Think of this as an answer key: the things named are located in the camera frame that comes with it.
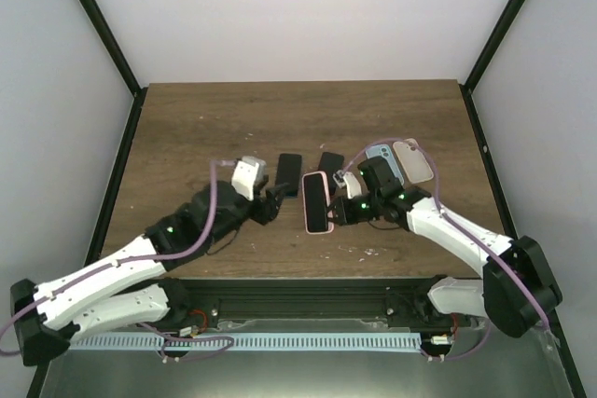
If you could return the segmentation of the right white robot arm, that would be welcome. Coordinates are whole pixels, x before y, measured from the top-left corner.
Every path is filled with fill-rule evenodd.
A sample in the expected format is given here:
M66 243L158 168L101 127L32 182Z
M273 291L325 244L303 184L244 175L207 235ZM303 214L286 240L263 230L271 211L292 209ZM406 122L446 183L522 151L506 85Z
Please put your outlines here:
M402 185L384 158L367 159L358 170L333 174L346 193L330 202L330 223L386 221L432 241L477 274L475 280L442 277L431 285L414 303L420 323L434 326L456 313L486 318L515 338L535 326L550 329L548 316L562 303L562 292L536 240L493 232L451 211L427 190Z

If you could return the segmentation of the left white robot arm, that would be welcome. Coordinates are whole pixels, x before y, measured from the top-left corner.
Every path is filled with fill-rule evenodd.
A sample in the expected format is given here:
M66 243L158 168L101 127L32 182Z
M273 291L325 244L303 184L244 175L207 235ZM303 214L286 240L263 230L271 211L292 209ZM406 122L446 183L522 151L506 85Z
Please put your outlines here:
M121 326L183 325L188 294L166 273L204 256L247 221L273 221L286 189L217 181L108 257L53 281L14 283L12 325L23 364L48 363L74 343Z

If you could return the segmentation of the light blue phone case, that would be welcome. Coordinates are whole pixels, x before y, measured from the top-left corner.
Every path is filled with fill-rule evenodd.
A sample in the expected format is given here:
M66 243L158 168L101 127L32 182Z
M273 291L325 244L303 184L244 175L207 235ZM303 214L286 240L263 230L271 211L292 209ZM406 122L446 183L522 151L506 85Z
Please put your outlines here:
M374 144L368 147L365 151L367 159L382 157L390 167L394 177L401 183L404 184L404 177L400 167L397 163L396 156L392 148L388 144Z

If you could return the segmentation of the phone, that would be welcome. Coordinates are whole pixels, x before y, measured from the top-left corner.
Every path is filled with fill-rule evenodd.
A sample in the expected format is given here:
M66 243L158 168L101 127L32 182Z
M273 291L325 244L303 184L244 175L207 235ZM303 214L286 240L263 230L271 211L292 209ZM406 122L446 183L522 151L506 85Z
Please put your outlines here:
M330 194L325 172L316 171L303 175L302 200L306 232L310 235L331 233L334 225L328 210Z
M302 161L303 158L300 154L282 153L278 157L274 185L282 185L287 197L296 198L298 196Z
M331 197L335 195L337 184L334 180L334 174L342 169L344 163L344 156L333 152L323 152L319 163L318 171L326 174L327 185Z

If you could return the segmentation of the beige phone case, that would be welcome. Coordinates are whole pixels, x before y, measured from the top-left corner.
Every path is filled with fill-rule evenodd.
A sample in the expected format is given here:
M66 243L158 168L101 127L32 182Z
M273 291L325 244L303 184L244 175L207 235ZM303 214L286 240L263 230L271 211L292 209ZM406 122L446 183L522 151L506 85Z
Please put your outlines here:
M425 156L418 149L418 142L414 138L395 141L392 143L392 148L411 184L425 183L434 178L434 173Z

